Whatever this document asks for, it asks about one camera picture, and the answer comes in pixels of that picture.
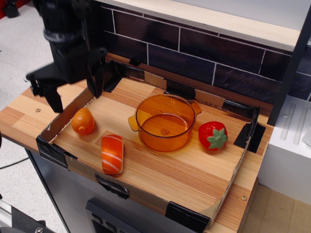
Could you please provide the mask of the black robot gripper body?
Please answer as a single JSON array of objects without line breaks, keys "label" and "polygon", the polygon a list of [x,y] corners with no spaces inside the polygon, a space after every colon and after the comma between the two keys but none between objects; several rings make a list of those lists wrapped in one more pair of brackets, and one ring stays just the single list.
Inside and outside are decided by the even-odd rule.
[{"label": "black robot gripper body", "polygon": [[52,52],[53,63],[29,73],[26,79],[53,84],[56,87],[84,80],[90,74],[89,67],[98,61],[105,61],[106,48],[91,50],[82,35],[76,33],[55,33],[45,29]]}]

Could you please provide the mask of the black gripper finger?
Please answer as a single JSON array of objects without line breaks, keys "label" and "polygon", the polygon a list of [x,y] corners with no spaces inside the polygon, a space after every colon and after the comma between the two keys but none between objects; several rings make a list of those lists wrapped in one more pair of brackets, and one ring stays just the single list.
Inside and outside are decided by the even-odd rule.
[{"label": "black gripper finger", "polygon": [[40,97],[45,97],[46,101],[55,113],[63,112],[61,97],[58,94],[57,87],[55,85],[36,80],[30,81],[30,83],[34,96],[39,95]]},{"label": "black gripper finger", "polygon": [[98,61],[89,67],[90,74],[86,78],[87,87],[94,97],[98,98],[103,92],[105,61]]}]

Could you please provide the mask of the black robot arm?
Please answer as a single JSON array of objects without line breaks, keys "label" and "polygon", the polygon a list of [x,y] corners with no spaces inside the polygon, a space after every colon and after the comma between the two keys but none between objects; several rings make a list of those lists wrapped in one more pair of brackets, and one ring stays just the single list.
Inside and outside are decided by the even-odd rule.
[{"label": "black robot arm", "polygon": [[43,19],[43,35],[49,42],[53,62],[27,74],[35,96],[45,97],[56,113],[63,112],[57,88],[86,80],[90,92],[99,97],[104,86],[107,50],[90,49],[84,22],[91,6],[87,0],[35,0]]}]

